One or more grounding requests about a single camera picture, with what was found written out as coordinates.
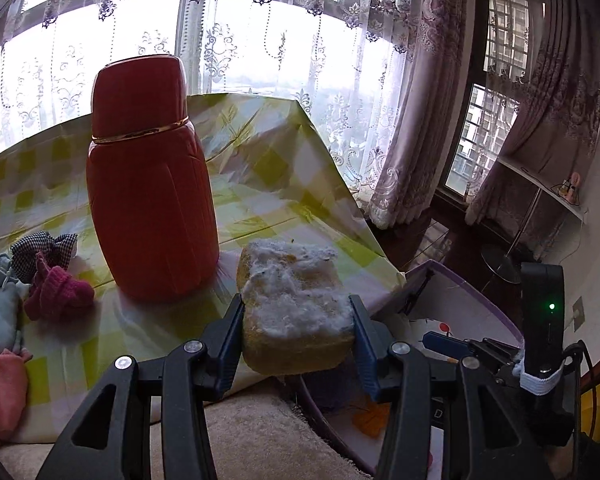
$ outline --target red thermos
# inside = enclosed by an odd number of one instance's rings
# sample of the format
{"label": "red thermos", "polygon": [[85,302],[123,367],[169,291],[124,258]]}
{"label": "red thermos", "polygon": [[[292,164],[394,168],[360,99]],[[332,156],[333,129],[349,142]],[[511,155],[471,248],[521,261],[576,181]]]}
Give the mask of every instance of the red thermos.
{"label": "red thermos", "polygon": [[91,99],[87,188],[113,278],[139,301],[184,296],[214,274],[219,247],[182,62],[159,55],[109,64]]}

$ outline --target tablecloth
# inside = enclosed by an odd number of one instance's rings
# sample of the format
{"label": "tablecloth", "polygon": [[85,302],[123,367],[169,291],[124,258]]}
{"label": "tablecloth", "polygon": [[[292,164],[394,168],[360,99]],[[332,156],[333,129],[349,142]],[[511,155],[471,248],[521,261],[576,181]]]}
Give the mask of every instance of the tablecloth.
{"label": "tablecloth", "polygon": [[[21,313],[27,407],[14,442],[53,442],[119,355],[166,355],[221,317],[236,293],[242,247],[254,238],[333,246],[336,267],[372,312],[404,284],[298,102],[244,94],[190,96],[189,117],[210,173],[221,254],[213,283],[173,304],[137,304],[113,281],[91,221],[85,161],[91,117],[58,124],[0,154],[0,252],[37,230],[78,234],[69,271],[96,290],[92,315],[53,324]],[[244,363],[233,391],[262,377]]]}

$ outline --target yellow sponge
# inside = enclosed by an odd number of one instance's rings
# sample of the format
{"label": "yellow sponge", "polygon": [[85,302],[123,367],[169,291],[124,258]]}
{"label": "yellow sponge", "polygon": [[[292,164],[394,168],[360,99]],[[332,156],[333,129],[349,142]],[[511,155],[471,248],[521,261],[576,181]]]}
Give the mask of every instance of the yellow sponge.
{"label": "yellow sponge", "polygon": [[353,343],[349,296],[332,249],[275,240],[250,242],[236,281],[244,302],[242,354],[263,375],[333,368]]}

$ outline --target white fuzzy material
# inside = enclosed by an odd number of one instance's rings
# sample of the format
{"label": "white fuzzy material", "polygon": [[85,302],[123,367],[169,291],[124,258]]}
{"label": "white fuzzy material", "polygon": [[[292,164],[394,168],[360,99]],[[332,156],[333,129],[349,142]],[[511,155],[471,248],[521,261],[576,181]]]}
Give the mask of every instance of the white fuzzy material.
{"label": "white fuzzy material", "polygon": [[353,329],[352,307],[333,263],[336,251],[256,240],[247,246],[250,278],[242,296],[267,336],[339,335]]}

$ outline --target silver bolt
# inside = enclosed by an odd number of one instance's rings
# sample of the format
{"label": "silver bolt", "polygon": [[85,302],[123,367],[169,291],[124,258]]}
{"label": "silver bolt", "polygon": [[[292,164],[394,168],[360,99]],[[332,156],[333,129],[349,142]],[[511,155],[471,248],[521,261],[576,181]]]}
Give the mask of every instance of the silver bolt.
{"label": "silver bolt", "polygon": [[404,355],[404,354],[408,354],[411,351],[411,348],[409,345],[407,345],[407,343],[398,341],[397,343],[394,343],[391,345],[391,351],[394,354]]}
{"label": "silver bolt", "polygon": [[184,351],[189,352],[190,354],[195,354],[196,352],[200,352],[202,350],[202,343],[196,339],[192,341],[187,341],[184,343]]}
{"label": "silver bolt", "polygon": [[129,368],[133,364],[133,359],[128,355],[123,355],[116,359],[116,368],[118,370],[124,370],[125,368]]}
{"label": "silver bolt", "polygon": [[477,370],[480,367],[480,361],[475,357],[467,356],[462,359],[462,366],[469,370]]}

